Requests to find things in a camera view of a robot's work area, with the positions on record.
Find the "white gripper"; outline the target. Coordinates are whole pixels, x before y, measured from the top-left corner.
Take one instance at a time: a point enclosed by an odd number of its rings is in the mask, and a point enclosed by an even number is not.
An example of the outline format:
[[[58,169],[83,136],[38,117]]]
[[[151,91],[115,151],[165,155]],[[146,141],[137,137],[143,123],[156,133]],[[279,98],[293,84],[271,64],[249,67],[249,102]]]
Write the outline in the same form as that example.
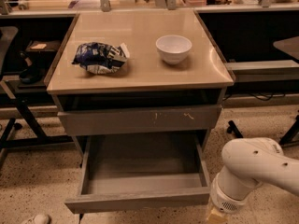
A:
[[[235,200],[226,195],[220,188],[219,176],[211,184],[210,199],[215,207],[206,210],[206,224],[225,224],[227,214],[235,214],[246,204],[247,200]]]

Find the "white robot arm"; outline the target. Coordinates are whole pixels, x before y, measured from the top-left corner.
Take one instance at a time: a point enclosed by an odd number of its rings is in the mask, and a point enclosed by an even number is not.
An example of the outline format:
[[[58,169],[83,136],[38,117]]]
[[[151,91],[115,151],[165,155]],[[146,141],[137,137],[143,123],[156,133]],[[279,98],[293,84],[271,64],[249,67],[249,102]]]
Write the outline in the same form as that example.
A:
[[[211,183],[205,224],[226,224],[263,183],[299,195],[299,160],[286,157],[273,139],[231,140],[221,158],[223,167]]]

